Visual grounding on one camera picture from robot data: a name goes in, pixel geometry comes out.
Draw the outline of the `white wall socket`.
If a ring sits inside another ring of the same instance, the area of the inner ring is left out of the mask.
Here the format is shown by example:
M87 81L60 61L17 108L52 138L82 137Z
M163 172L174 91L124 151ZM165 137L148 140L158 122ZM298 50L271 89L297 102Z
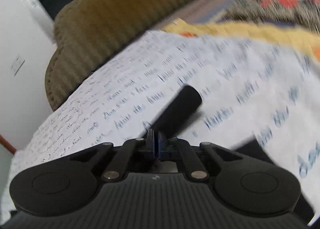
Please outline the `white wall socket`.
M19 55L13 60L13 62L11 63L10 71L14 76L17 75L18 71L21 69L24 63L25 59Z

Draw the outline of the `floral patterned blanket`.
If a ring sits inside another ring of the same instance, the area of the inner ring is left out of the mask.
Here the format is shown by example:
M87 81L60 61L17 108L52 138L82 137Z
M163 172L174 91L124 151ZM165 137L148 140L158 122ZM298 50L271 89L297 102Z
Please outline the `floral patterned blanket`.
M223 18L296 25L319 34L319 0L234 0Z

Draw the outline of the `wooden door frame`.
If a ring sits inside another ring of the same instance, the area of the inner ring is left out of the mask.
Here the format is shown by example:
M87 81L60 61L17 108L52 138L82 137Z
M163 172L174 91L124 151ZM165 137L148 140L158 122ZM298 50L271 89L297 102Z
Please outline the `wooden door frame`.
M12 144L10 144L6 139L4 139L1 135L0 135L0 143L1 145L6 148L11 154L15 154L16 153L16 148L14 148L12 146Z

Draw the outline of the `white script-print bed sheet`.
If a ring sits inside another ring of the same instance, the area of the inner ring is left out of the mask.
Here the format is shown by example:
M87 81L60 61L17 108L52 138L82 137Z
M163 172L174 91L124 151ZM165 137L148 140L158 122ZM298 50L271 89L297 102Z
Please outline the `white script-print bed sheet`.
M292 172L319 214L319 63L288 46L148 31L95 71L34 133L9 178L85 148L135 138L184 86L202 98L180 133L235 148L250 137Z

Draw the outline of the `olive upholstered headboard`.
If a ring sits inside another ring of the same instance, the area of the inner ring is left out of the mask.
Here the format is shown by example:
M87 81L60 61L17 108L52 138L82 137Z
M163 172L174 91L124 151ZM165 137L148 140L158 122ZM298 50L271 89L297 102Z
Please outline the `olive upholstered headboard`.
M54 20L57 49L44 86L58 109L91 73L133 39L194 0L72 0Z

